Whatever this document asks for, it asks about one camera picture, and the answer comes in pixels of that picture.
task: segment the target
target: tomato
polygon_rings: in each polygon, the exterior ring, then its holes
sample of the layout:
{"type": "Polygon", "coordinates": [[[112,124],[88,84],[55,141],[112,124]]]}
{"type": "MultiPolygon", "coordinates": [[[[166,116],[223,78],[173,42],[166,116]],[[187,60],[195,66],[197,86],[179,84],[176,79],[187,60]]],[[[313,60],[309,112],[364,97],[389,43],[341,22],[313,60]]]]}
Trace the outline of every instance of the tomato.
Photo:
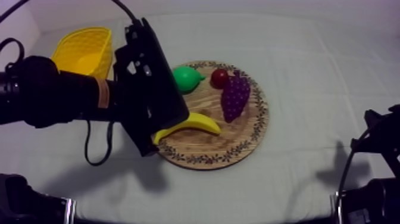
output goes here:
{"type": "Polygon", "coordinates": [[[217,69],[211,74],[211,86],[216,89],[223,89],[228,81],[229,75],[225,69],[217,69]]]}

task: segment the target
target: white tablecloth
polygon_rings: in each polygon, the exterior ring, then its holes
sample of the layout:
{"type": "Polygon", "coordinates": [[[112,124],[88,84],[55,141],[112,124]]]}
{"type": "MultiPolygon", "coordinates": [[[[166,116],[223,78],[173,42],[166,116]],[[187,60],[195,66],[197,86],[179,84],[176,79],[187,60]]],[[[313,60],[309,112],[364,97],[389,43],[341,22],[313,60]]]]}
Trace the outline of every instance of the white tablecloth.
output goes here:
{"type": "MultiPolygon", "coordinates": [[[[86,123],[35,130],[0,127],[1,173],[24,175],[34,189],[78,201],[81,217],[135,223],[279,223],[330,214],[351,138],[364,111],[400,102],[400,41],[357,27],[272,15],[148,17],[168,62],[234,64],[262,87],[270,122],[262,144],[234,166],[196,172],[158,156],[140,158],[119,124],[101,167],[83,158],[86,123]]],[[[124,44],[124,20],[96,23],[124,44]]],[[[32,54],[51,56],[61,37],[43,34],[32,54]]],[[[102,156],[106,123],[92,125],[90,154],[102,156]]],[[[348,188],[390,176],[379,157],[356,155],[348,188]]]]}

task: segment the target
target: round wooden board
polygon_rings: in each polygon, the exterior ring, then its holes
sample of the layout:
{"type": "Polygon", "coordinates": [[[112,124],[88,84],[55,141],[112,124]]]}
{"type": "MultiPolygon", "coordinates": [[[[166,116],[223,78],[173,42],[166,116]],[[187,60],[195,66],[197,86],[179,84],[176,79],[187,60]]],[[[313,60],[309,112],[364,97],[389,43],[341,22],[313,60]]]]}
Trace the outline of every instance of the round wooden board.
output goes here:
{"type": "Polygon", "coordinates": [[[193,67],[207,77],[192,93],[184,95],[189,111],[211,117],[222,133],[215,136],[200,130],[180,130],[160,141],[159,154],[171,163],[196,170],[219,169],[243,160],[261,142],[268,125],[268,104],[261,88],[244,71],[225,63],[193,61],[181,66],[193,67]],[[223,117],[222,90],[210,85],[215,69],[226,69],[231,76],[234,70],[239,70],[251,86],[242,115],[232,123],[226,123],[223,117]]]}

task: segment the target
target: toy banana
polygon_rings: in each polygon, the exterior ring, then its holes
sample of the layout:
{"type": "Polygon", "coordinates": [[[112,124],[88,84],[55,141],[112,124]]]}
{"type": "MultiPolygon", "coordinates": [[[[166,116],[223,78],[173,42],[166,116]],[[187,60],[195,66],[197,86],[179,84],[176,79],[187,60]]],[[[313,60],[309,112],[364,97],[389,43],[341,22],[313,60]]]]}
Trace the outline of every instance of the toy banana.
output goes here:
{"type": "Polygon", "coordinates": [[[183,128],[194,128],[194,129],[205,130],[207,132],[211,132],[217,135],[221,133],[220,127],[213,119],[203,114],[190,113],[189,117],[184,122],[181,122],[169,129],[159,130],[154,136],[153,143],[155,145],[158,145],[160,139],[183,128]]]}

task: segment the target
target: green lime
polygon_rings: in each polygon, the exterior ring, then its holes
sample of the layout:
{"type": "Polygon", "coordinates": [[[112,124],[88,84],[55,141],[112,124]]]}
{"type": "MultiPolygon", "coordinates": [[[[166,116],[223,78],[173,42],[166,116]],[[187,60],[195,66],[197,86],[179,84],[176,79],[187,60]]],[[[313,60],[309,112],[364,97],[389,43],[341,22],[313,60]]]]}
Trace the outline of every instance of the green lime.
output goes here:
{"type": "Polygon", "coordinates": [[[173,70],[175,82],[182,93],[192,92],[201,80],[205,79],[200,72],[188,66],[181,66],[173,70]]]}

